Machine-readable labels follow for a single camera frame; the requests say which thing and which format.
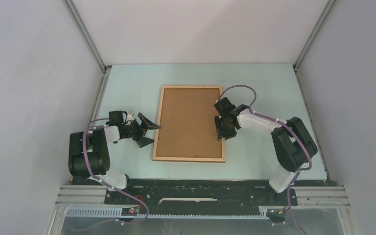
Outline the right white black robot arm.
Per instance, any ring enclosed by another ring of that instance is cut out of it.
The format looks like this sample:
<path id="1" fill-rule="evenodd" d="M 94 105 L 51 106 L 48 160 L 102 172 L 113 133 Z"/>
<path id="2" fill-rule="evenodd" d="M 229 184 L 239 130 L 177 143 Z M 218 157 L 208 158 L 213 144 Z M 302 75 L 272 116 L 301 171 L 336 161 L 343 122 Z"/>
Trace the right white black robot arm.
<path id="1" fill-rule="evenodd" d="M 267 117 L 252 111 L 247 105 L 235 106 L 226 97 L 216 101 L 214 107 L 218 112 L 214 123 L 219 141 L 235 137 L 241 128 L 268 134 L 272 138 L 279 165 L 269 180 L 271 188 L 265 191 L 265 198 L 272 205 L 279 204 L 297 173 L 304 165 L 311 168 L 311 159 L 318 152 L 303 121 L 298 117 L 288 120 Z"/>

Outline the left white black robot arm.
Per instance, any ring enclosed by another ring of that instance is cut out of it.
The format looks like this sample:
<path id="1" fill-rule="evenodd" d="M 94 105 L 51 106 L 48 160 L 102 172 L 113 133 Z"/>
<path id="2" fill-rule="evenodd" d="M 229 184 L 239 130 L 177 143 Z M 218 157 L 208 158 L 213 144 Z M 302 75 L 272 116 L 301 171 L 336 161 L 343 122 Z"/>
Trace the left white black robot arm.
<path id="1" fill-rule="evenodd" d="M 132 139 L 143 148 L 154 143 L 146 137 L 146 132 L 161 127 L 142 113 L 138 113 L 136 120 L 133 113 L 126 111 L 110 111 L 104 121 L 104 125 L 95 126 L 93 120 L 86 131 L 70 134 L 69 172 L 72 176 L 95 180 L 110 191 L 117 190 L 117 199 L 129 204 L 135 198 L 135 190 L 128 186 L 130 178 L 111 166 L 108 144 Z"/>

